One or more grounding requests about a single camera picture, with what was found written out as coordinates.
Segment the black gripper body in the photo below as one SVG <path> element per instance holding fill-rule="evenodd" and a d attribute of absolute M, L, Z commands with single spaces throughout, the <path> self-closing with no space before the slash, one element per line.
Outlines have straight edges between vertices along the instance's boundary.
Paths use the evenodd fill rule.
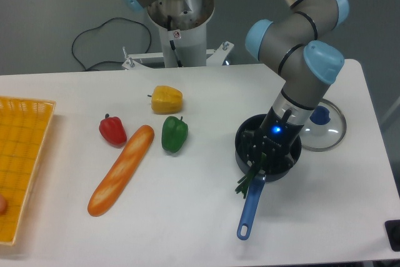
<path fill-rule="evenodd" d="M 261 153 L 266 154 L 263 170 L 277 170 L 276 158 L 280 151 L 292 152 L 296 163 L 301 154 L 301 125 L 289 123 L 284 117 L 278 116 L 273 109 L 267 114 L 258 114 L 245 120 L 239 127 L 239 135 L 245 130 L 254 131 L 256 138 L 255 161 L 259 161 Z M 239 155 L 239 168 L 249 170 L 249 166 Z"/>

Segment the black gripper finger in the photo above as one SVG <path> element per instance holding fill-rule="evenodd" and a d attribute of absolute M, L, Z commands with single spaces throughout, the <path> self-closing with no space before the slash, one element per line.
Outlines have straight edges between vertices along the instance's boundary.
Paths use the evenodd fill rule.
<path fill-rule="evenodd" d="M 284 153 L 283 151 L 278 152 L 276 158 L 276 169 L 277 170 L 289 170 L 291 169 L 296 160 L 293 158 L 292 152 L 288 151 Z"/>
<path fill-rule="evenodd" d="M 255 162 L 255 150 L 256 146 L 256 138 L 254 137 L 254 131 L 245 129 L 239 135 L 239 154 L 241 159 L 251 167 Z"/>

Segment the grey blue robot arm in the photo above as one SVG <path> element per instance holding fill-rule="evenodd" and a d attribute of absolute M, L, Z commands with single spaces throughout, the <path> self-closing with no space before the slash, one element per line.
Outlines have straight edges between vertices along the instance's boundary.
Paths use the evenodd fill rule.
<path fill-rule="evenodd" d="M 265 172 L 282 173 L 296 162 L 299 133 L 344 65 L 343 55 L 320 38 L 349 14 L 348 0 L 285 0 L 292 14 L 274 23 L 256 22 L 245 47 L 285 81 L 261 125 L 239 131 L 243 161 Z M 145 9 L 159 27 L 166 67 L 206 63 L 205 25 L 213 0 L 125 0 L 133 11 Z"/>

